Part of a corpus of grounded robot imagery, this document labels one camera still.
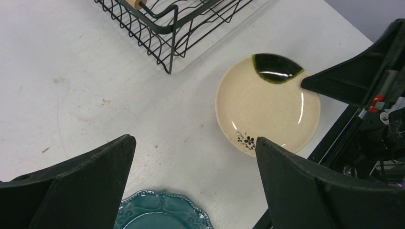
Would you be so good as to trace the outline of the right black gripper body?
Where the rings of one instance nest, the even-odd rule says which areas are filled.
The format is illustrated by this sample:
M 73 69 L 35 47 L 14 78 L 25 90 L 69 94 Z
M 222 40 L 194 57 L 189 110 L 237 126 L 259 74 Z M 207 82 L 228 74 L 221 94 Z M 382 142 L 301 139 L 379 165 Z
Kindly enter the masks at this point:
M 405 75 L 384 72 L 385 81 L 367 110 L 382 123 L 360 132 L 358 145 L 370 160 L 393 160 L 405 156 Z

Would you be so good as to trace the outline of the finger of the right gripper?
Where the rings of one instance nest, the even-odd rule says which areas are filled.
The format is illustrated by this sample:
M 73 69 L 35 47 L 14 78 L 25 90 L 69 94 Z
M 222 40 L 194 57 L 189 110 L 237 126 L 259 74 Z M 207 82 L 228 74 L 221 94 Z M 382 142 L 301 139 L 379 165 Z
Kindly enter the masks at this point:
M 392 106 L 405 93 L 405 20 L 396 19 L 365 51 L 300 86 L 351 105 L 372 106 L 379 98 Z

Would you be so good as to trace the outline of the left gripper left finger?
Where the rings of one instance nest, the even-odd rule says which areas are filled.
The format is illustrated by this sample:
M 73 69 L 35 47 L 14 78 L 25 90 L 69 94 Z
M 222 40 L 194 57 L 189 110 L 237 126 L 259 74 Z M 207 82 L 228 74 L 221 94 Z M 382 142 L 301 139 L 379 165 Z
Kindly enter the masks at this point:
M 135 137 L 123 135 L 54 166 L 1 182 L 1 228 L 113 228 L 135 149 Z

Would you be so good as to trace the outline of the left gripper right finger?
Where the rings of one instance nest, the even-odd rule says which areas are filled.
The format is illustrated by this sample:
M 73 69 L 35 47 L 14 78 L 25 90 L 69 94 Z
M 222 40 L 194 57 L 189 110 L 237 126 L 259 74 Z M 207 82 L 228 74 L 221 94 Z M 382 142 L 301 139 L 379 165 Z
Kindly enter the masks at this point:
M 402 229 L 405 190 L 328 169 L 259 137 L 256 159 L 276 229 Z

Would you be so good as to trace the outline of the teal scalloped plate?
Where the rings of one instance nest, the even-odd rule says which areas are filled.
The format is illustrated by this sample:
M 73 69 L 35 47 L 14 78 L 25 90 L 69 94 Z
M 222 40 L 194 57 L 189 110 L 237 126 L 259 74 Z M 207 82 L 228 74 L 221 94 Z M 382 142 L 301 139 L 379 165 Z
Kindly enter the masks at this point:
M 115 229 L 212 229 L 208 214 L 188 196 L 140 190 L 121 201 Z

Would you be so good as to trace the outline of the cream plate with black accent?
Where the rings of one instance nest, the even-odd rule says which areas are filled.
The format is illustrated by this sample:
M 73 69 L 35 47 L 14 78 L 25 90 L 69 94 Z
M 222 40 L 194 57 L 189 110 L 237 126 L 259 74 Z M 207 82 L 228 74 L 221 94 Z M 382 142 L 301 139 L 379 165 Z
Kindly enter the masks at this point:
M 308 72 L 295 61 L 253 54 L 231 67 L 216 92 L 215 112 L 225 135 L 240 151 L 255 156 L 265 137 L 292 153 L 313 138 L 320 121 L 318 93 L 303 89 Z

